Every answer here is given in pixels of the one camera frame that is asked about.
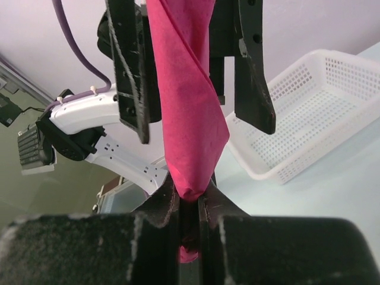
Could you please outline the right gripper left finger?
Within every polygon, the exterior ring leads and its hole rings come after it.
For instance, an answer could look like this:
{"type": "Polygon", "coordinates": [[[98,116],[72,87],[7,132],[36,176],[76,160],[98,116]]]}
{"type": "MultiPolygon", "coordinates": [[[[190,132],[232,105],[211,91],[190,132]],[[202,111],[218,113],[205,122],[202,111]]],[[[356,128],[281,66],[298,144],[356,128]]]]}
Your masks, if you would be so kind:
{"type": "Polygon", "coordinates": [[[2,284],[178,284],[179,196],[168,176],[124,214],[35,215],[1,235],[2,284]]]}

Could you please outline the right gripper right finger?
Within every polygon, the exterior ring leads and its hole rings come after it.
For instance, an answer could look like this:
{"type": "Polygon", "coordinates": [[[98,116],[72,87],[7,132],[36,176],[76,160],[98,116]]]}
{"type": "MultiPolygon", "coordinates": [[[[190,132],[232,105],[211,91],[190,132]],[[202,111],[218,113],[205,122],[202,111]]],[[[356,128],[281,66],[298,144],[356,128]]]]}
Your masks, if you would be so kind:
{"type": "Polygon", "coordinates": [[[378,284],[359,229],[342,218],[250,216],[210,183],[198,199],[202,284],[378,284]]]}

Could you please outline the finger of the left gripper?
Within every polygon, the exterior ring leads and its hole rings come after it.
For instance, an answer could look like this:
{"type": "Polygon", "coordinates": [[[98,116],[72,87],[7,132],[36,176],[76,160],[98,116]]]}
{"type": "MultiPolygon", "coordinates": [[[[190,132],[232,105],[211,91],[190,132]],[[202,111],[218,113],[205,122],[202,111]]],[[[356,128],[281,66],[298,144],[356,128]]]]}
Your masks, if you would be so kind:
{"type": "Polygon", "coordinates": [[[235,5],[235,115],[258,130],[273,134],[276,113],[264,75],[262,1],[235,5]]]}

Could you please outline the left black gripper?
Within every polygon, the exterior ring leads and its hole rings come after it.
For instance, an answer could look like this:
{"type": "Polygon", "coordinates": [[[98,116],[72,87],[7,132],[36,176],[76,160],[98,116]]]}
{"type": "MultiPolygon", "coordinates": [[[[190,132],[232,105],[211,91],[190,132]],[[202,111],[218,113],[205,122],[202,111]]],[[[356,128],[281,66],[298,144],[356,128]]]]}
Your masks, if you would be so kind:
{"type": "MultiPolygon", "coordinates": [[[[234,32],[233,2],[217,1],[209,25],[210,79],[221,105],[224,59],[235,54],[234,32]]],[[[149,123],[160,121],[162,114],[146,5],[106,1],[97,37],[101,53],[113,60],[120,121],[148,144],[149,123]]]]}

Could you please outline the pink paper napkin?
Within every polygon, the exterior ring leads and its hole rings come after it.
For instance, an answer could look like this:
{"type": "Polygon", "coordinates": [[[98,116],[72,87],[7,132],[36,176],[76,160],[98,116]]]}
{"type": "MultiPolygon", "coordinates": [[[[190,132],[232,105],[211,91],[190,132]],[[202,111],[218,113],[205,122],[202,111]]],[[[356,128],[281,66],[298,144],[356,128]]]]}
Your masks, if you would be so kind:
{"type": "Polygon", "coordinates": [[[164,155],[179,196],[207,189],[229,139],[209,77],[213,1],[148,1],[161,102],[164,155]]]}

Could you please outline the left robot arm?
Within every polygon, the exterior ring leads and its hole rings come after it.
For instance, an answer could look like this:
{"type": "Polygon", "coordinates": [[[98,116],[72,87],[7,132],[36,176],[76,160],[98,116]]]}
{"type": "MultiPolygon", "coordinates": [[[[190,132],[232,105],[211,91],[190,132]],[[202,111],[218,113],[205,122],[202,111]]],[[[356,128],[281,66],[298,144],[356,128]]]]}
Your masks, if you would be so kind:
{"type": "Polygon", "coordinates": [[[115,87],[63,94],[37,120],[63,156],[103,166],[153,193],[170,175],[179,196],[196,200],[229,139],[224,59],[235,58],[235,114],[266,134],[276,113],[264,76],[262,1],[107,1],[98,47],[115,87]],[[143,144],[161,122],[168,172],[122,149],[105,126],[122,123],[143,144]]]}

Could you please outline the white plastic basket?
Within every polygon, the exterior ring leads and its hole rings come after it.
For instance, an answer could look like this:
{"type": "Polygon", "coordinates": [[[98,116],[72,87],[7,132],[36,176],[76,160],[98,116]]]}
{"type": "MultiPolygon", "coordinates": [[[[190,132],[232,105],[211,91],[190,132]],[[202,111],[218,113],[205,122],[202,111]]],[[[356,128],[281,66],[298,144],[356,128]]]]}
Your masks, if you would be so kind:
{"type": "Polygon", "coordinates": [[[228,148],[255,180],[284,184],[379,118],[379,63],[315,50],[268,85],[276,130],[227,116],[228,148]]]}

